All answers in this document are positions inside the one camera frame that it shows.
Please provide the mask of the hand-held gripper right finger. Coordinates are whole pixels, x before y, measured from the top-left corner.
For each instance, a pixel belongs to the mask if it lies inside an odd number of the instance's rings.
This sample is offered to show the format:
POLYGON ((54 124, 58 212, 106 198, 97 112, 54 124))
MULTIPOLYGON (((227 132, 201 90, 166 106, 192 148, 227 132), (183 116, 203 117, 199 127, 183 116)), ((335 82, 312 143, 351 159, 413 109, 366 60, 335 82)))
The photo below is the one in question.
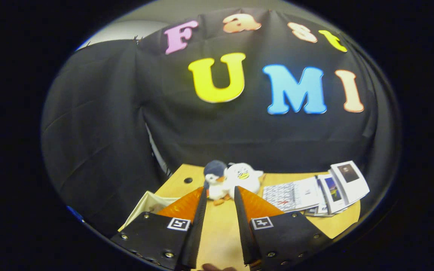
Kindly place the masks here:
POLYGON ((234 202, 243 262, 252 271, 292 271, 332 244, 300 212, 285 213, 243 187, 235 187, 234 202))

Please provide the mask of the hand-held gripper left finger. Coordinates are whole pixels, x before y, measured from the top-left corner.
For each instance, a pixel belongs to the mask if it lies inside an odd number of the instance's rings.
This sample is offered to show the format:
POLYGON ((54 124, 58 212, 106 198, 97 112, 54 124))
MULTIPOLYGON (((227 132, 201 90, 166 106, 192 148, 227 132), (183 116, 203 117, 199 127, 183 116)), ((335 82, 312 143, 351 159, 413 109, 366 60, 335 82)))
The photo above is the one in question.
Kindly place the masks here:
POLYGON ((159 271, 197 265, 207 198, 199 187, 158 213, 142 212, 111 240, 117 248, 159 271))

